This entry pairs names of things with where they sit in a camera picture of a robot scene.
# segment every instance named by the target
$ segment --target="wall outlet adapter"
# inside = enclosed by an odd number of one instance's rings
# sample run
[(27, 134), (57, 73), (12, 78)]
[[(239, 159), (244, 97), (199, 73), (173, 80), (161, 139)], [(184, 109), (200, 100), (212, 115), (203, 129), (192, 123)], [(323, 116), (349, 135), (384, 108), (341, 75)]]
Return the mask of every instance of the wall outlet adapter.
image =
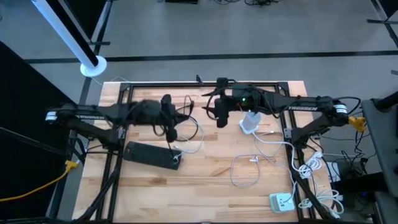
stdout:
[(269, 195), (269, 205), (274, 213), (284, 213), (294, 210), (293, 198), (290, 193), (276, 193)]
[(259, 129), (260, 120), (260, 113), (248, 112), (239, 125), (244, 134), (252, 134)]

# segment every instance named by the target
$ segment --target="white charger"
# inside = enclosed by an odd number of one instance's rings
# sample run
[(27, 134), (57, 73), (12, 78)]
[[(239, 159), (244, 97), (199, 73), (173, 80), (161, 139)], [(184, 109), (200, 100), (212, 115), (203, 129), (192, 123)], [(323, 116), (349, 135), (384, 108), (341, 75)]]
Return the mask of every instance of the white charger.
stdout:
[(239, 125), (244, 134), (252, 134), (259, 129), (260, 120), (260, 113), (248, 112)]

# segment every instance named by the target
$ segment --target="white pole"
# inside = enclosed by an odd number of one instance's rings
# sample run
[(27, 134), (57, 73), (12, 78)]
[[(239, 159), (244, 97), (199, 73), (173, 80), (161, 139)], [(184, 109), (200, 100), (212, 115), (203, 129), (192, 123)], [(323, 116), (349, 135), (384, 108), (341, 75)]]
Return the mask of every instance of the white pole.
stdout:
[(84, 76), (94, 77), (100, 75), (105, 71), (106, 60), (101, 56), (96, 56), (98, 59), (97, 66), (93, 65), (91, 60), (88, 58), (86, 53), (81, 49), (78, 42), (73, 38), (71, 33), (62, 23), (60, 18), (52, 10), (50, 5), (46, 0), (31, 0), (35, 7), (40, 11), (40, 13), (45, 17), (45, 19), (50, 23), (62, 40), (68, 45), (70, 50), (76, 55), (76, 57), (81, 62), (80, 71)]

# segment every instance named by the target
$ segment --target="black pipe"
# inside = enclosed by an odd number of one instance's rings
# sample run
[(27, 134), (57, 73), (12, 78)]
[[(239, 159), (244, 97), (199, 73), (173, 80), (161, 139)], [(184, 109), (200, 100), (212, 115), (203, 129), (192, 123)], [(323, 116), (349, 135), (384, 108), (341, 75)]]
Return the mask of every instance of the black pipe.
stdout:
[(374, 106), (382, 112), (387, 112), (392, 106), (398, 104), (398, 91), (381, 100), (373, 100)]

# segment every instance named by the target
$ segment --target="white plug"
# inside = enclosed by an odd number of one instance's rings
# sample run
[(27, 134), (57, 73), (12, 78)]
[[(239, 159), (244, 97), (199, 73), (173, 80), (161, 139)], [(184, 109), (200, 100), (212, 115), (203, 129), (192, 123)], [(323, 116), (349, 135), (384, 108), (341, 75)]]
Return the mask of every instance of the white plug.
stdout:
[(322, 158), (322, 152), (315, 152), (313, 155), (312, 155), (312, 157), (313, 158), (318, 158), (318, 159), (320, 159), (320, 158)]
[(244, 134), (252, 134), (259, 129), (260, 120), (260, 113), (248, 112), (239, 125)]

